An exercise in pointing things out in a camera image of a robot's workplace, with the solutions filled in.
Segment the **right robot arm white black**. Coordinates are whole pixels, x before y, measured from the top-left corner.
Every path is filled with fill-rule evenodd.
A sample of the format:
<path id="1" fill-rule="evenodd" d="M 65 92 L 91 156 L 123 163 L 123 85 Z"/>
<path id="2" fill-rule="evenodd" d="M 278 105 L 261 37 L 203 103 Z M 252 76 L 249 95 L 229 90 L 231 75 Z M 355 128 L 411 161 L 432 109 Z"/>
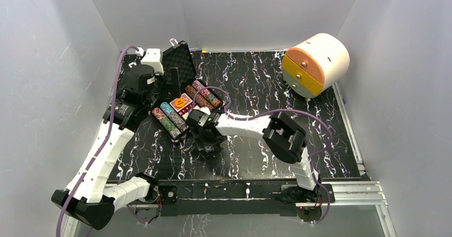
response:
<path id="1" fill-rule="evenodd" d="M 186 123 L 200 151 L 219 146 L 233 136 L 265 143 L 278 160 L 287 164 L 296 179 L 296 185 L 283 185 L 276 199 L 283 203 L 318 202 L 319 174 L 310 165 L 306 132 L 287 114 L 277 112 L 245 120 L 242 115 L 230 118 L 225 113 L 202 108 L 191 110 Z"/>

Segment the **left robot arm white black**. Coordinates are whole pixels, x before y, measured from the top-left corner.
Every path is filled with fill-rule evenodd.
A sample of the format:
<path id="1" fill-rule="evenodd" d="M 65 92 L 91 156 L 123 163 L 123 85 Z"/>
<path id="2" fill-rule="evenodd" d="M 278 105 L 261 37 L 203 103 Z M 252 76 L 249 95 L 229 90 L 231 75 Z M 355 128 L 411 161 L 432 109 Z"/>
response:
<path id="1" fill-rule="evenodd" d="M 136 200 L 158 201 L 158 181 L 138 173 L 113 187 L 106 183 L 119 155 L 149 115 L 151 107 L 166 94 L 160 63 L 137 64 L 115 81 L 114 95 L 103 115 L 98 135 L 79 172 L 51 200 L 62 212 L 100 230 L 118 209 Z"/>

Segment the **black poker chip case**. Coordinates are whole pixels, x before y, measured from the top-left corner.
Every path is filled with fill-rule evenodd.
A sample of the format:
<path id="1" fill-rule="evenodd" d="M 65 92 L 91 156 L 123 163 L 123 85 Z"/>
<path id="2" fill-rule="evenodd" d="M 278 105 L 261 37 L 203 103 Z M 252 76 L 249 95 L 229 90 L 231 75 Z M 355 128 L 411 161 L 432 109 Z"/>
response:
<path id="1" fill-rule="evenodd" d="M 156 76 L 162 73 L 164 81 L 150 115 L 162 132 L 176 143 L 189 132 L 186 120 L 192 109 L 220 109 L 223 101 L 198 76 L 188 44 L 174 38 L 170 43 L 171 47 L 160 53 L 162 67 L 156 71 Z"/>

